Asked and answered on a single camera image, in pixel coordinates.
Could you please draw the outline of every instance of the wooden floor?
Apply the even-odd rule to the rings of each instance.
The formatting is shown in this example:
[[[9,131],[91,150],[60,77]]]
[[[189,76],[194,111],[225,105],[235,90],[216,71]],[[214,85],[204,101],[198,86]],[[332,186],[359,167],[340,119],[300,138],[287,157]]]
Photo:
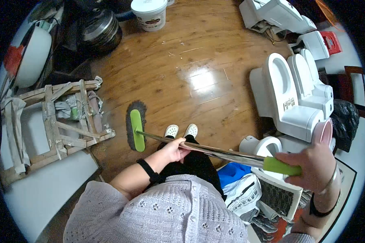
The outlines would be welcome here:
[[[142,32],[135,21],[124,23],[121,44],[94,65],[104,81],[97,92],[104,100],[103,118],[116,131],[115,138],[92,148],[106,182],[158,145],[148,139],[143,153],[129,148],[125,116],[134,100],[147,105],[149,133],[163,136],[168,125],[177,124],[182,136],[195,123],[199,143],[233,150],[247,135],[262,136],[249,72],[270,53],[288,57],[290,52],[285,41],[273,46],[246,29],[238,5],[176,0],[157,32]]]

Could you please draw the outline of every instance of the black garbage bag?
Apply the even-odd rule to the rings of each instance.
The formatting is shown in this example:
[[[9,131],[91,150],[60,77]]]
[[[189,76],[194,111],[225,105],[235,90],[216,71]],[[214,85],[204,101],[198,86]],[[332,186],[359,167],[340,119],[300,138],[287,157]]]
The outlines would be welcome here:
[[[334,99],[334,110],[330,117],[337,148],[349,152],[360,123],[357,108],[348,101]]]

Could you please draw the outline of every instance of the black wristband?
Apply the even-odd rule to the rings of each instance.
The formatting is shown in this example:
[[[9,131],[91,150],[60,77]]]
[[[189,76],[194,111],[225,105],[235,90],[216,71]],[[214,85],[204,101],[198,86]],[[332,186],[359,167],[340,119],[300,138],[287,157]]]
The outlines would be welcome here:
[[[157,172],[154,172],[154,170],[144,159],[138,159],[136,162],[140,164],[142,168],[146,171],[146,173],[149,175],[150,184],[154,184],[160,181],[161,178],[160,175]]]
[[[311,200],[310,200],[310,202],[309,202],[309,214],[311,215],[311,214],[313,214],[313,215],[315,215],[316,217],[318,217],[318,218],[323,218],[323,217],[325,217],[325,216],[327,216],[327,215],[329,215],[333,210],[334,210],[334,208],[335,208],[335,206],[337,205],[337,203],[338,203],[338,199],[337,199],[337,202],[335,203],[335,205],[334,205],[334,207],[330,210],[330,211],[328,211],[328,212],[326,212],[326,213],[321,213],[321,212],[319,212],[317,209],[316,209],[316,207],[315,207],[315,204],[314,204],[314,196],[315,196],[315,193],[313,192],[312,193],[312,197],[311,197]]]

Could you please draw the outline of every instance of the red box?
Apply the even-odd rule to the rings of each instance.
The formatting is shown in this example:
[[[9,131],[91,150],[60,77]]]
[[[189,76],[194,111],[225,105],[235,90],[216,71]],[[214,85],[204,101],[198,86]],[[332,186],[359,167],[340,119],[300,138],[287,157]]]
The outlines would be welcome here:
[[[320,31],[330,55],[342,52],[337,35],[332,31]]]

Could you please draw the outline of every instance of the stainless steel pot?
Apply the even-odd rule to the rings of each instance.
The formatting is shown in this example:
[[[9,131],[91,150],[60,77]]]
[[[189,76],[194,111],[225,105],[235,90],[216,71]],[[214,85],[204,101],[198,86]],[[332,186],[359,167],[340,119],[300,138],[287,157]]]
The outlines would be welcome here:
[[[122,40],[119,22],[109,9],[103,9],[87,18],[80,34],[81,45],[98,52],[112,51]]]

